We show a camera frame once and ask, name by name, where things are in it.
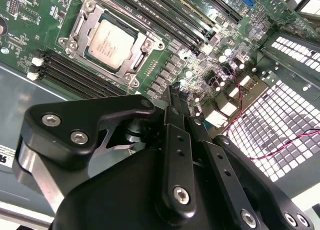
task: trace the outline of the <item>bolt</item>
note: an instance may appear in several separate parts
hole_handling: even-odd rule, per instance
[[[292,226],[297,226],[297,222],[296,220],[289,214],[289,213],[284,213],[284,216],[286,218],[286,220],[292,225]]]
[[[173,113],[175,113],[176,115],[179,114],[179,111],[178,111],[175,107],[172,107],[172,111],[173,111]]]
[[[66,43],[66,41],[64,39],[60,39],[59,40],[60,44],[64,45]]]
[[[126,81],[131,80],[131,75],[126,75],[126,76],[124,77],[124,79],[125,79]]]
[[[198,119],[194,118],[193,121],[195,122],[195,124],[201,126],[201,122]]]
[[[255,218],[247,210],[243,209],[241,211],[241,217],[249,227],[255,228],[257,226]]]
[[[142,99],[141,103],[146,107],[151,107],[152,106],[152,104],[149,101],[145,100],[145,99]]]
[[[309,223],[308,223],[308,221],[305,219],[304,216],[302,216],[302,215],[299,214],[299,213],[298,213],[296,216],[297,216],[297,218],[299,219],[299,221],[300,221],[303,225],[305,225],[305,226],[310,226]]]
[[[2,47],[0,51],[1,51],[2,54],[5,54],[5,55],[10,53],[9,49],[6,48],[6,47]]]
[[[226,139],[226,138],[222,138],[222,142],[223,142],[225,145],[229,145],[229,144],[230,144],[229,141],[228,141],[228,139]]]
[[[69,44],[69,46],[70,46],[71,49],[75,49],[77,47],[77,44],[72,42],[72,43]]]
[[[173,195],[178,202],[180,202],[183,205],[188,204],[190,197],[185,189],[177,186],[173,189],[173,191]]]
[[[53,114],[44,115],[41,119],[42,123],[46,126],[59,126],[61,124],[61,119]]]
[[[151,41],[146,41],[144,46],[149,48],[150,46],[152,45],[152,42]]]
[[[85,8],[87,11],[91,12],[93,11],[95,8],[94,8],[94,4],[93,2],[91,1],[87,1],[86,4],[85,4]]]
[[[88,142],[88,136],[82,131],[75,131],[70,136],[71,141],[76,144],[83,145]]]

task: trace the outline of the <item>capacitor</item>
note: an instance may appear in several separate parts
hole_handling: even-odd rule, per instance
[[[219,83],[219,85],[220,85],[221,87],[222,87],[222,86],[225,86],[225,84],[226,84],[221,77],[218,78],[218,83]]]
[[[219,85],[219,83],[217,81],[214,82],[213,87],[215,88],[216,91],[220,91],[221,90],[221,87],[220,87],[220,85]]]
[[[195,107],[193,108],[193,111],[194,111],[194,115],[195,115],[196,117],[200,116],[200,111],[199,111],[199,109],[198,109],[197,106],[195,106]]]
[[[232,50],[228,47],[223,49],[223,53],[225,56],[230,56],[232,54]]]
[[[186,69],[184,74],[185,74],[186,78],[191,78],[192,77],[192,71],[190,69]]]
[[[239,67],[240,70],[242,70],[245,67],[244,63],[242,63],[242,61],[237,58],[234,59],[234,62]]]
[[[185,80],[185,78],[179,78],[179,82],[181,86],[185,86],[187,81]]]
[[[193,94],[192,94],[192,97],[193,97],[193,99],[194,99],[195,102],[199,102],[200,97],[199,97],[199,95],[198,95],[197,93],[193,93]]]
[[[218,55],[218,61],[220,63],[224,63],[226,62],[226,60],[227,60],[227,57],[225,55]]]

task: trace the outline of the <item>label sticker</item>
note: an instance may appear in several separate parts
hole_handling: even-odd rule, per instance
[[[15,158],[15,150],[11,148],[0,145],[0,164],[12,167]]]

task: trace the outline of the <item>chip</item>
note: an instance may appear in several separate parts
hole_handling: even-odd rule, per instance
[[[89,54],[106,65],[118,69],[132,56],[131,48],[135,39],[107,20],[102,20],[92,42]]]

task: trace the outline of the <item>ram slot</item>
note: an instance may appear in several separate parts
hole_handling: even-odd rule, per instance
[[[202,29],[199,29],[193,24],[192,21],[188,20],[184,15],[174,8],[168,7],[167,3],[162,0],[142,0],[149,7],[152,7],[155,11],[165,17],[172,24],[178,25],[181,29],[184,29],[191,37],[196,37],[199,41],[204,42],[205,36],[202,33]]]
[[[125,95],[126,92],[94,73],[80,67],[57,53],[37,51],[44,64],[34,70],[39,79],[46,79],[71,93],[84,98],[100,98]]]
[[[73,84],[73,82],[69,82],[68,79],[61,79],[61,75],[57,72],[47,73],[44,79],[83,99],[96,98],[95,95],[91,94],[87,90],[78,88]]]
[[[54,54],[54,57],[51,57],[51,64],[58,64],[63,71],[72,72],[73,77],[78,80],[81,79],[83,84],[94,87],[98,92],[103,92],[105,96],[121,96],[126,94],[125,91],[117,86],[114,86],[90,71],[79,67],[62,56]]]
[[[207,18],[207,21],[210,21],[210,23],[207,23],[202,18],[206,18],[205,15],[202,15],[199,17],[197,14],[192,12],[188,7],[184,6],[184,3],[180,2],[179,0],[160,0],[163,4],[167,5],[168,7],[172,7],[172,9],[175,9],[177,12],[179,12],[181,15],[183,15],[184,19],[189,20],[190,24],[192,24],[194,27],[196,27],[201,32],[209,32],[212,33],[212,27],[214,25],[214,22],[212,22],[209,18]]]
[[[208,4],[215,7],[221,14],[226,16],[231,22],[238,24],[242,20],[242,17],[222,0],[204,0],[204,1],[206,1]]]
[[[191,39],[185,32],[183,32],[180,28],[175,25],[171,25],[166,20],[162,19],[158,14],[151,11],[150,9],[145,9],[145,6],[141,3],[140,0],[123,0],[126,4],[128,4],[133,9],[139,11],[141,15],[148,19],[153,24],[161,27],[165,32],[176,38],[178,41],[183,43],[191,50],[197,50],[199,48],[199,43],[195,41],[195,39]]]

